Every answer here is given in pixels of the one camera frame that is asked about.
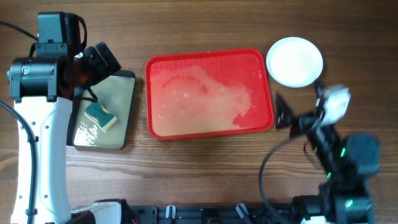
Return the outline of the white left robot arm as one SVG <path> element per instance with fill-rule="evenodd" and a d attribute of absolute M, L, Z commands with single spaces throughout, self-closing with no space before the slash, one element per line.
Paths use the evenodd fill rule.
<path fill-rule="evenodd" d="M 66 186 L 66 146 L 73 102 L 121 68 L 104 43 L 88 47 L 82 17 L 41 12 L 27 57 L 7 71 L 19 128 L 19 171 L 12 223 L 133 223 L 124 199 L 72 210 Z"/>

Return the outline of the green yellow sponge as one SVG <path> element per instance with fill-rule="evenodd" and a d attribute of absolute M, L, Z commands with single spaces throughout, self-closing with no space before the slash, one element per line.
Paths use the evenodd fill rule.
<path fill-rule="evenodd" d="M 106 132 L 118 119 L 100 102 L 91 103 L 85 109 L 85 115 Z"/>

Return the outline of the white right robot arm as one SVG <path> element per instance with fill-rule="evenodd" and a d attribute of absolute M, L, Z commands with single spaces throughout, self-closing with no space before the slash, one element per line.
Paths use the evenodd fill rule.
<path fill-rule="evenodd" d="M 278 129 L 289 128 L 289 138 L 305 135 L 318 157 L 327 181 L 318 195 L 293 198 L 289 217 L 309 221 L 324 217 L 330 223 L 374 223 L 368 180 L 379 171 L 381 154 L 377 136 L 358 132 L 341 138 L 335 129 L 351 98 L 348 87 L 316 85 L 315 109 L 296 115 L 280 94 L 275 96 Z"/>

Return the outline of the white plate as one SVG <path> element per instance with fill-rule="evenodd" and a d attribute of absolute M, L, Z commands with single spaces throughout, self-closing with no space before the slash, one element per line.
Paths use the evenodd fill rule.
<path fill-rule="evenodd" d="M 269 75 L 279 84 L 302 88 L 320 77 L 323 57 L 310 41 L 300 37 L 286 37 L 269 49 L 266 66 Z"/>

